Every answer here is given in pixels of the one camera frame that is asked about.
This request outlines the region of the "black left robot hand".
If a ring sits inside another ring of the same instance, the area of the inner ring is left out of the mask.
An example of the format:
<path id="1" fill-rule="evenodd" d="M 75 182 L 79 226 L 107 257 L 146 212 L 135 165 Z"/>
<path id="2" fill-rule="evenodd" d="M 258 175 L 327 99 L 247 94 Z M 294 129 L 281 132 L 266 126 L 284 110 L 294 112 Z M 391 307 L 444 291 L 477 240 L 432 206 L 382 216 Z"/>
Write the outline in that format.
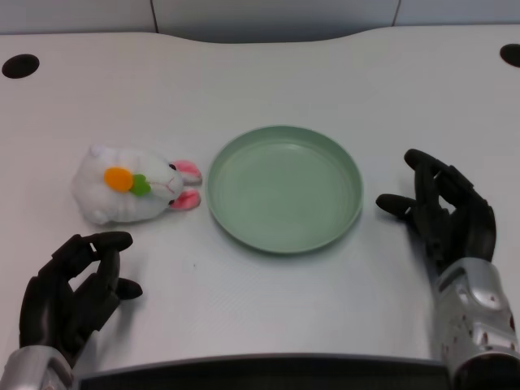
<path id="1" fill-rule="evenodd" d="M 25 290 L 20 348 L 50 347 L 74 366 L 120 303 L 143 294 L 137 282 L 119 276 L 120 253 L 132 243 L 128 232 L 76 234 L 54 252 Z"/>

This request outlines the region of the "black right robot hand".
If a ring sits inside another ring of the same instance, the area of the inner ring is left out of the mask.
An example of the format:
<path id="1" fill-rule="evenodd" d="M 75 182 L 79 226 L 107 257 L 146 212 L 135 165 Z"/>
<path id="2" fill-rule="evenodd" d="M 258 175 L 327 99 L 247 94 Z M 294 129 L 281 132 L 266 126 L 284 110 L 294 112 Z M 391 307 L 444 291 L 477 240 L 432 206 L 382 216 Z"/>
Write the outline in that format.
<path id="1" fill-rule="evenodd" d="M 454 166 L 417 149 L 409 149 L 404 160 L 414 170 L 415 197 L 381 194 L 376 205 L 419 235 L 437 274 L 462 258 L 490 262 L 496 219 L 488 201 Z"/>

